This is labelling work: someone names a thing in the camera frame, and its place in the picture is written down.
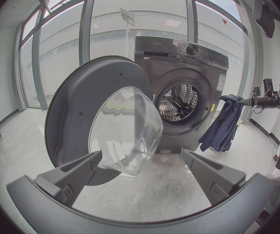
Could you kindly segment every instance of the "control knob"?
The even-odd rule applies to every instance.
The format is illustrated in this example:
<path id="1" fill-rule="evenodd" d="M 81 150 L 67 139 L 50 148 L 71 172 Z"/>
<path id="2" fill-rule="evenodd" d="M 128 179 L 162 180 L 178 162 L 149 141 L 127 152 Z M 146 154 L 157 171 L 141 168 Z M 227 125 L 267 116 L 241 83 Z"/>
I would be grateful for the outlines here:
<path id="1" fill-rule="evenodd" d="M 198 53 L 198 48 L 195 44 L 191 43 L 186 47 L 186 52 L 190 55 L 196 55 Z"/>

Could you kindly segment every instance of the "floor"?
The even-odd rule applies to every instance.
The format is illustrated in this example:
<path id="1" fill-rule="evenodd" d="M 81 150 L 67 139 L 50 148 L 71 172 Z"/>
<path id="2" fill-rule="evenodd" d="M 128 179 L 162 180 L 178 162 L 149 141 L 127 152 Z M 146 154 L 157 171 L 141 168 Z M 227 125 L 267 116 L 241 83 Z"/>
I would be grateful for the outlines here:
<path id="1" fill-rule="evenodd" d="M 26 109 L 0 126 L 0 204 L 26 233 L 36 232 L 13 204 L 6 185 L 25 174 L 36 178 L 54 168 L 44 143 L 45 116 L 46 111 Z M 266 175 L 273 165 L 273 145 L 271 138 L 244 122 L 229 151 L 208 149 L 197 153 L 246 172 L 248 179 L 257 172 Z M 178 154 L 155 154 L 148 167 L 135 177 L 122 174 L 107 184 L 85 187 L 73 205 L 103 218 L 144 222 L 177 218 L 209 206 Z"/>

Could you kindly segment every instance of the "energy label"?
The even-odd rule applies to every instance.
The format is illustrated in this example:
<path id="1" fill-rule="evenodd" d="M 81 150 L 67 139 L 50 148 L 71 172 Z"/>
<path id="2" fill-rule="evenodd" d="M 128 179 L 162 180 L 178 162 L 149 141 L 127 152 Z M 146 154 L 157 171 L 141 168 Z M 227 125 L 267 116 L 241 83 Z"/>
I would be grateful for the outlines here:
<path id="1" fill-rule="evenodd" d="M 220 74 L 217 91 L 223 91 L 226 77 L 226 75 Z"/>

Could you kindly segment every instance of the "washing machine drum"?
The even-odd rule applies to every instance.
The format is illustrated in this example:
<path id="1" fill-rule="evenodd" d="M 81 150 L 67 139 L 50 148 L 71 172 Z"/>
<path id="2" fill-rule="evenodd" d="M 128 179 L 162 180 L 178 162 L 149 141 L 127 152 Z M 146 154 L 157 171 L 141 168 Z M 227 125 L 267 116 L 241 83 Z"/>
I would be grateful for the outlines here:
<path id="1" fill-rule="evenodd" d="M 169 89 L 161 98 L 160 115 L 169 122 L 187 120 L 197 104 L 197 92 L 190 84 L 179 84 Z"/>
<path id="2" fill-rule="evenodd" d="M 141 172 L 163 133 L 152 97 L 146 73 L 129 59 L 102 57 L 81 65 L 48 108 L 45 143 L 54 166 L 102 150 L 87 185 Z"/>

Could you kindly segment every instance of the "light pole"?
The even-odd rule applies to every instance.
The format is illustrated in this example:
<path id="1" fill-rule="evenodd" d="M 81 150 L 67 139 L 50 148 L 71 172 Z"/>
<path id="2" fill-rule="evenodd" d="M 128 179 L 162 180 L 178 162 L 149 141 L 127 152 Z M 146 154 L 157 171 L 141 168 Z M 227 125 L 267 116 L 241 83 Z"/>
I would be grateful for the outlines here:
<path id="1" fill-rule="evenodd" d="M 127 24 L 126 24 L 126 58 L 128 58 L 127 57 L 127 53 L 128 53 L 128 23 L 130 23 L 132 26 L 134 26 L 135 25 L 135 20 L 134 20 L 133 14 L 130 11 L 123 9 L 122 7 L 120 9 L 122 11 L 122 19 L 127 22 Z"/>

